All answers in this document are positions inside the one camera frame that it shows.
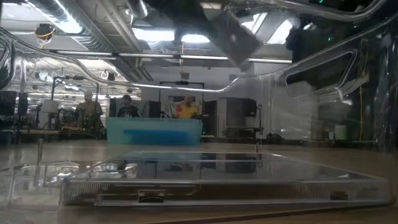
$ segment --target blue container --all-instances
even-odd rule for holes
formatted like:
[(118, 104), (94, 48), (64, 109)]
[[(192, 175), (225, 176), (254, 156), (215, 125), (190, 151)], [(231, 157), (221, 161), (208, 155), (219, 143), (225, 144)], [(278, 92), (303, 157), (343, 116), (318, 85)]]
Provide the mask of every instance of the blue container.
[(106, 118), (108, 144), (196, 146), (202, 123), (197, 119)]

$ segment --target floor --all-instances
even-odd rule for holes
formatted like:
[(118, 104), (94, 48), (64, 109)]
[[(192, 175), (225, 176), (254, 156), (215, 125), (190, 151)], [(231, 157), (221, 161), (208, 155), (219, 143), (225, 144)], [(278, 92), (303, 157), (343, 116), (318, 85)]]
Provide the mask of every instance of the floor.
[[(56, 161), (103, 161), (124, 154), (131, 150), (143, 151), (203, 151), (203, 152), (255, 152), (256, 146), (250, 144), (202, 144), (199, 148), (166, 148), (166, 147), (133, 147), (133, 146), (107, 146), (105, 141), (76, 141), (74, 146), (69, 142), (47, 142), (43, 148), (43, 162)], [(343, 148), (321, 148), (303, 146), (261, 146), (260, 151), (270, 151), (274, 154), (316, 162), (326, 166), (339, 167), (365, 174), (380, 177), (392, 177), (396, 172), (392, 169), (393, 160), (390, 154), (374, 151)], [(0, 149), (0, 167), (9, 167), (18, 164), (35, 163), (37, 160), (37, 145), (24, 144), (21, 146), (2, 147)], [(303, 209), (302, 205), (293, 206), (291, 209)], [(283, 212), (284, 208), (219, 208), (219, 209), (171, 209), (171, 210), (94, 210), (88, 213), (78, 212), (74, 209), (50, 211), (46, 214), (35, 214), (36, 223), (65, 223), (60, 217), (67, 217), (68, 223), (162, 223), (181, 222), (184, 220), (212, 219), (230, 216), (246, 216), (264, 214), (264, 212)], [(6, 212), (2, 215), (22, 218), (20, 223), (29, 222), (29, 217), (19, 214), (20, 211)], [(295, 215), (287, 217), (245, 220), (228, 223), (396, 223), (398, 209), (395, 207), (379, 208), (372, 210), (353, 210), (345, 212), (328, 212), (308, 215)]]

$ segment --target man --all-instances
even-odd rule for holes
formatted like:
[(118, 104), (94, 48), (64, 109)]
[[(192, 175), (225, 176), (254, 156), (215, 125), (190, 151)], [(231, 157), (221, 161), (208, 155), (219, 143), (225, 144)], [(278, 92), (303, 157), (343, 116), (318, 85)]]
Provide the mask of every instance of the man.
[(177, 118), (190, 119), (200, 114), (199, 109), (192, 103), (194, 97), (185, 96), (182, 105), (177, 106)]
[(101, 105), (98, 102), (93, 101), (93, 93), (90, 91), (85, 92), (85, 101), (80, 103), (76, 107), (76, 111), (79, 112), (78, 125), (79, 127), (93, 127), (95, 131), (100, 130), (101, 120), (100, 115), (102, 115)]
[(118, 112), (118, 117), (123, 118), (139, 118), (138, 108), (131, 104), (131, 97), (129, 95), (124, 95), (122, 97), (123, 106)]

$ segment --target yellow shirt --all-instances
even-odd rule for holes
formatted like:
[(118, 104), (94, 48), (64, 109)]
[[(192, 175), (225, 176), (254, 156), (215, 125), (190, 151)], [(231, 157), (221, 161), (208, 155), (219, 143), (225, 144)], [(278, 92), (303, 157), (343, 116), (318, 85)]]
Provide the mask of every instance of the yellow shirt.
[(199, 115), (199, 109), (196, 106), (181, 105), (181, 110), (178, 112), (178, 118), (190, 119), (193, 115)]

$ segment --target dark shirt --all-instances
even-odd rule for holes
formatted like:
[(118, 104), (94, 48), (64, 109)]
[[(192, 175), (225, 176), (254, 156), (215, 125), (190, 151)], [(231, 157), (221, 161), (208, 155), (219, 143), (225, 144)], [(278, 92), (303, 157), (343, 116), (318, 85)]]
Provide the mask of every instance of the dark shirt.
[(139, 118), (138, 109), (133, 105), (122, 106), (118, 112), (118, 117)]

